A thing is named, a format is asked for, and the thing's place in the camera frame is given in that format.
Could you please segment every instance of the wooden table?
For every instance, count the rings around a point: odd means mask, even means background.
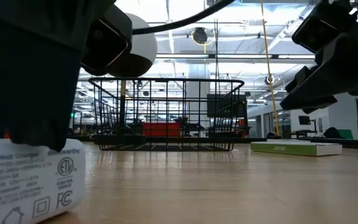
[[[101,152],[86,147],[86,195],[45,223],[358,223],[358,150]]]

